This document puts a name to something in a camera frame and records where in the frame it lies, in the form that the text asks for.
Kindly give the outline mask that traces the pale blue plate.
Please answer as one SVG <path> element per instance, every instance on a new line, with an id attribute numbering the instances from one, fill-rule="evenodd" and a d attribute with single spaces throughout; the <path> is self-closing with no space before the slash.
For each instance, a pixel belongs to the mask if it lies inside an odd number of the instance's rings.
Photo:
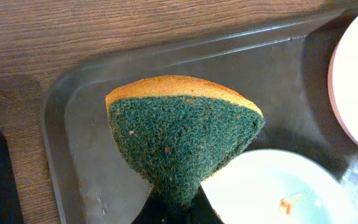
<path id="1" fill-rule="evenodd" d="M 358 223 L 358 189 L 293 152 L 246 152 L 201 187 L 223 223 Z"/>

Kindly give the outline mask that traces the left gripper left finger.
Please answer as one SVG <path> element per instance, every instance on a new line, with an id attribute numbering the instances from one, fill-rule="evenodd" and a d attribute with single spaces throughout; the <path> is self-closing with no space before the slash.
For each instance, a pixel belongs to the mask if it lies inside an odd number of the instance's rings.
<path id="1" fill-rule="evenodd" d="M 153 189 L 148 196 L 142 210 L 132 221 L 132 224 L 169 224 L 173 223 L 167 206 L 164 204 L 161 195 Z"/>

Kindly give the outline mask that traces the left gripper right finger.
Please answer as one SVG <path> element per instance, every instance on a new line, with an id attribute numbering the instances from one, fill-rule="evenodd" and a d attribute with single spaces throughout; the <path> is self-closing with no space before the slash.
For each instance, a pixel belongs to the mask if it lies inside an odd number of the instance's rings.
<path id="1" fill-rule="evenodd" d="M 210 205 L 202 188 L 199 188 L 199 192 L 192 203 L 192 224 L 223 224 Z"/>

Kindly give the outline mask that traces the green and orange sponge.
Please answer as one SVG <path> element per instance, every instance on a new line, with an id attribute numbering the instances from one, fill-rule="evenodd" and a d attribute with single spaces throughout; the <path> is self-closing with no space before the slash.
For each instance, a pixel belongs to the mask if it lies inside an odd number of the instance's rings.
<path id="1" fill-rule="evenodd" d="M 117 87 L 105 103 L 121 156 L 173 215 L 185 213 L 202 181 L 244 152 L 265 125 L 261 110 L 238 92 L 182 75 Z"/>

